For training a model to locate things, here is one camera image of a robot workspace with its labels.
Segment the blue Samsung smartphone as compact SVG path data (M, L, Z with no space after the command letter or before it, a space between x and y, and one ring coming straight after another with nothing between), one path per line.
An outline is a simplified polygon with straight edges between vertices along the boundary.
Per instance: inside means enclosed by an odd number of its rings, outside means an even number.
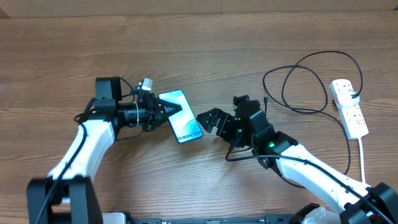
M199 139L203 132L182 90L174 90L159 95L161 100L178 104L182 110L169 117L170 126L179 144Z

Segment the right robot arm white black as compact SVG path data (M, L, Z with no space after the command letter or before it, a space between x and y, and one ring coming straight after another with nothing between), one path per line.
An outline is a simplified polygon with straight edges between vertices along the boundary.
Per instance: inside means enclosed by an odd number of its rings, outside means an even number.
M371 187L317 159L297 140L275 131L257 100L240 100L235 106L234 115L213 108L197 120L207 132L216 128L230 149L251 147L250 159L302 185L328 205L311 203L291 223L397 223L397 193L390 186L381 182Z

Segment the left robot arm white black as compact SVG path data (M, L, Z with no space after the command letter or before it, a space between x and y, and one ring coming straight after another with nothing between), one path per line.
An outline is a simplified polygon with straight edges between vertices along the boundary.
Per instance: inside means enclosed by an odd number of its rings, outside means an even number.
M155 97L152 80L130 86L133 100L123 103L121 77L95 80L96 96L75 116L78 132L63 159L46 178L27 186L30 223L132 223L128 212L103 213L93 180L106 151L125 126L153 131L180 112L179 104Z

